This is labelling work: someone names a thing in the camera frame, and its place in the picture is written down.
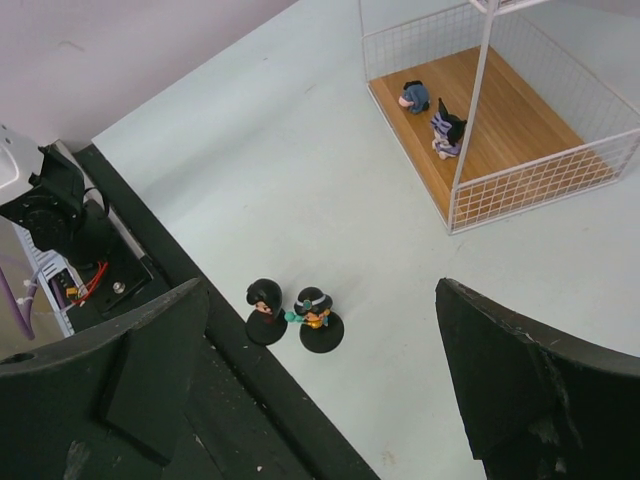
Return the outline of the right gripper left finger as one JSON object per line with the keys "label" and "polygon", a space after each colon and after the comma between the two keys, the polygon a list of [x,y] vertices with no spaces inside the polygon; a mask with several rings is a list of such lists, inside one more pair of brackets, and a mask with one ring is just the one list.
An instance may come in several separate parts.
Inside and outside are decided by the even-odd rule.
{"label": "right gripper left finger", "polygon": [[1,362],[4,479],[159,479],[173,460],[207,322],[191,279]]}

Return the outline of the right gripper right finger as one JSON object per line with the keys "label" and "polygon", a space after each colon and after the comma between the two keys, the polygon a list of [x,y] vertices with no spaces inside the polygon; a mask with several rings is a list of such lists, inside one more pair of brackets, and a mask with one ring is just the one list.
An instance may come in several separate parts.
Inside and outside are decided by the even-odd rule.
{"label": "right gripper right finger", "polygon": [[639,360],[449,278],[436,313],[459,413],[489,479],[636,479]]}

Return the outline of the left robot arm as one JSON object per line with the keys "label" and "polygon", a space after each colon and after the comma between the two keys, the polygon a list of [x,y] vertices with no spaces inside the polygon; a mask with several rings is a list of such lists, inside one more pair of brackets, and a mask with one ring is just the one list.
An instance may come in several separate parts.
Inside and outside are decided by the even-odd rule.
{"label": "left robot arm", "polygon": [[56,145],[1,125],[1,216],[26,229],[39,250],[79,270],[107,262],[117,242],[109,201],[89,198],[91,190]]}

